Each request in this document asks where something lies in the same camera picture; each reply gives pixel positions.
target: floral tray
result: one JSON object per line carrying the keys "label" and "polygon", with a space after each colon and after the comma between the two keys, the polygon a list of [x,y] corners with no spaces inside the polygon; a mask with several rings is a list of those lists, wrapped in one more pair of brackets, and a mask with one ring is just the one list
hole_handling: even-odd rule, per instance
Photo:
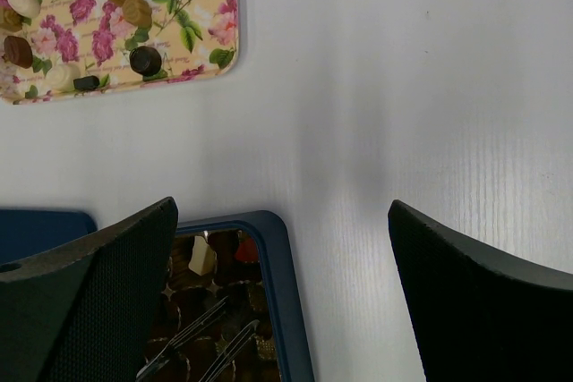
{"label": "floral tray", "polygon": [[[0,97],[14,105],[82,98],[110,91],[158,86],[220,75],[236,61],[239,43],[237,0],[146,0],[153,10],[151,29],[126,22],[108,0],[41,0],[39,17],[24,19],[15,35],[26,38],[34,61],[22,69],[0,52]],[[7,0],[0,0],[9,6]],[[0,30],[0,51],[10,34]],[[155,47],[162,69],[141,77],[129,65],[139,46]],[[61,93],[49,88],[46,73],[73,63],[81,76],[99,77],[90,92]]]}

